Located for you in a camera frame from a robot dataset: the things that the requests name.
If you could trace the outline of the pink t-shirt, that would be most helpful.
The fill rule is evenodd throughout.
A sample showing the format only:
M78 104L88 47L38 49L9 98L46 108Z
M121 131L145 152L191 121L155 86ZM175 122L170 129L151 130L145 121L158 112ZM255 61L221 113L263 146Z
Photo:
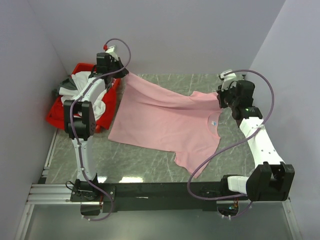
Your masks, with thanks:
M175 163L193 173L219 146L221 113L215 92L186 96L129 73L108 139L173 152Z

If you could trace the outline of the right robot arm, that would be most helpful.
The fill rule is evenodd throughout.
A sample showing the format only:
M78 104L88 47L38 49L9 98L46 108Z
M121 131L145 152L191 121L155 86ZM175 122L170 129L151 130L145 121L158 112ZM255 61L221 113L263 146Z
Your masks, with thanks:
M225 175L226 183L219 187L219 193L226 200L238 192L252 202L286 201L295 169L286 164L274 148L260 109L253 106L254 90L255 84L247 80L224 80L218 87L219 106L231 109L232 118L248 139L255 165L249 177Z

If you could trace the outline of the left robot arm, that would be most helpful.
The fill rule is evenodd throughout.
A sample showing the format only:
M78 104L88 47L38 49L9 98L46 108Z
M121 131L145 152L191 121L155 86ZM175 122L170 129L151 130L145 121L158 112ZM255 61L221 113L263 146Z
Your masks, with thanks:
M116 53L110 50L100 52L96 55L96 65L91 69L87 84L73 99L63 103L64 130L72 141L77 163L74 188L76 192L82 192L88 201L94 201L100 195L98 174L92 160L96 130L93 104L103 91L111 88L113 79L123 78L128 73Z

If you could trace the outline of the red plastic bin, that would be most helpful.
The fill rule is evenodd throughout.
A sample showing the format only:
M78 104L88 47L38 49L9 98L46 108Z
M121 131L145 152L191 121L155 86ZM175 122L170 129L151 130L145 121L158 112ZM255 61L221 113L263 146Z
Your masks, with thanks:
M82 71L88 71L91 72L93 68L92 64L88 64L88 63L79 63L76 65L75 69L73 70L72 74L76 74L78 72L82 72ZM120 85L121 80L119 78L114 79L112 84L111 84L111 88L114 88L115 90L117 90L118 86Z

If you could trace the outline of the white t-shirt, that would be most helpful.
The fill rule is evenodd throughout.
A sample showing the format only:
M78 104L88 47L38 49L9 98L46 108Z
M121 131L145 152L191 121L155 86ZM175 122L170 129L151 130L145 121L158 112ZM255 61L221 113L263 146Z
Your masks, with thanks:
M106 105L102 102L102 98L107 93L106 87L102 86L103 80L98 79L94 85L89 87L95 77L90 78L90 71L80 71L72 74L71 77L77 87L77 93L73 96L61 95L61 101L64 104L66 100L75 100L80 95L80 102L89 101L92 103L95 120L98 120L106 110Z

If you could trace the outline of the grey t-shirt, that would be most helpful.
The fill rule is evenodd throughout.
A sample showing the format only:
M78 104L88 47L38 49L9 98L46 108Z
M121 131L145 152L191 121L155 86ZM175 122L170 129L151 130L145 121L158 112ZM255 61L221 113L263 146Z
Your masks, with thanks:
M77 93L77 86L71 76L59 83L58 87L51 92L55 97L58 96L73 96Z

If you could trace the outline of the black base beam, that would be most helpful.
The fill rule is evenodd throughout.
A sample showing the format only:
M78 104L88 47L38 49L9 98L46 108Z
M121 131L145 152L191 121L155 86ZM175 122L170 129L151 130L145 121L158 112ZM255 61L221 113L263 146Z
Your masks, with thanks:
M87 182L69 188L70 201L80 204L84 216L123 211L203 210L216 211L217 201L247 200L220 182L99 183L99 191Z

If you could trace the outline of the aluminium rail frame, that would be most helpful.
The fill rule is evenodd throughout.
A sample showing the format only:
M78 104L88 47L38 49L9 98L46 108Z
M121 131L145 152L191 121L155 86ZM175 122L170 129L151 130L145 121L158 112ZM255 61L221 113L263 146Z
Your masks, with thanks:
M189 173L175 164L172 152L141 148L108 140L109 131L93 136L93 162L98 182L117 183L186 183ZM213 158L197 182L220 182L226 174L249 175L254 159L246 143ZM73 144L63 130L56 130L48 151L42 176L31 186L30 204L70 204L72 184L77 177Z

